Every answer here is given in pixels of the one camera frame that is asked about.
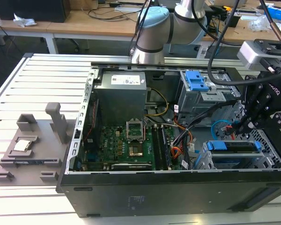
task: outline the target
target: white plastic bag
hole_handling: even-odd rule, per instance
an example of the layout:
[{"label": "white plastic bag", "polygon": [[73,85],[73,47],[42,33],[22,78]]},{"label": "white plastic bag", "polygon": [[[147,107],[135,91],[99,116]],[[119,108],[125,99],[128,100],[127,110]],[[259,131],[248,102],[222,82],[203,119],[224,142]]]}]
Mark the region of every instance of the white plastic bag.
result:
[{"label": "white plastic bag", "polygon": [[14,14],[14,22],[20,27],[25,27],[25,26],[34,26],[37,23],[34,21],[34,19],[24,19],[21,17],[18,17],[16,14]]},{"label": "white plastic bag", "polygon": [[270,23],[267,20],[266,15],[262,15],[262,16],[258,17],[257,20],[250,21],[250,23],[249,23],[249,28],[252,31],[267,30],[269,26],[270,26]]}]

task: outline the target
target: blue cable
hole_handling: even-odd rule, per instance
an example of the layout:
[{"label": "blue cable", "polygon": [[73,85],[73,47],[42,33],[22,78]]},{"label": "blue cable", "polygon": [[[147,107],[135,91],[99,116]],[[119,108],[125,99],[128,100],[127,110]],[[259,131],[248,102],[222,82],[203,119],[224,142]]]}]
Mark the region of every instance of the blue cable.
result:
[{"label": "blue cable", "polygon": [[215,140],[217,140],[217,137],[214,133],[214,126],[215,126],[215,124],[220,123],[220,122],[225,122],[225,123],[231,124],[228,120],[218,120],[218,121],[214,122],[213,125],[211,125],[211,135],[212,135],[213,139],[215,139]]}]

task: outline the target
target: floor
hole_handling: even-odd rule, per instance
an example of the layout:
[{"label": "floor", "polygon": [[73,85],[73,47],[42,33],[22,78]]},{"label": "floor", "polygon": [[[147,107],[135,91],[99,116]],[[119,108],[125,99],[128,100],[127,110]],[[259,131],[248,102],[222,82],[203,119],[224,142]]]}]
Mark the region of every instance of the floor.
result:
[{"label": "floor", "polygon": [[[4,37],[6,44],[0,46],[0,86],[13,71],[20,61],[23,53],[48,53],[45,42],[41,42],[37,37]],[[19,50],[12,44],[13,39]],[[101,41],[90,40],[89,50],[87,50],[86,40],[76,40],[80,45],[81,52],[78,54],[93,55],[126,55],[129,42],[125,41]],[[77,54],[75,46],[67,39],[58,39],[57,46],[60,54]],[[197,51],[194,45],[174,45],[173,54],[169,54],[169,45],[164,47],[165,57],[195,58]],[[235,47],[222,47],[216,58],[237,59],[238,49]]]}]

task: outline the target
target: yellow wire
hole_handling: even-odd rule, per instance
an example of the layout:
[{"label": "yellow wire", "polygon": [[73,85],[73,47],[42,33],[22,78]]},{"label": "yellow wire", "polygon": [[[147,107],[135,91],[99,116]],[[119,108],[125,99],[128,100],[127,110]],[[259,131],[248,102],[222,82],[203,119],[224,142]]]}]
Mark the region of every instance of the yellow wire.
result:
[{"label": "yellow wire", "polygon": [[167,106],[166,106],[165,110],[163,112],[161,112],[161,113],[158,113],[158,114],[145,114],[145,116],[162,116],[162,115],[166,114],[166,112],[168,111],[169,103],[168,103],[167,99],[162,95],[162,93],[160,93],[157,89],[155,89],[155,88],[151,88],[151,89],[156,91],[164,99],[164,101],[165,101]]}]

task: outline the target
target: motherboard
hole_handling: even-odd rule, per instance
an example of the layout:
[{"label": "motherboard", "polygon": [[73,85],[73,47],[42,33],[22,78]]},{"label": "motherboard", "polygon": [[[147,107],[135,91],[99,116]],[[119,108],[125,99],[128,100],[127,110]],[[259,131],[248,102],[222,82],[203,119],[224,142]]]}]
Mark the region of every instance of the motherboard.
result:
[{"label": "motherboard", "polygon": [[[102,127],[97,149],[85,146],[82,167],[87,171],[168,170],[172,166],[172,127]],[[130,137],[143,136],[141,140]]]}]

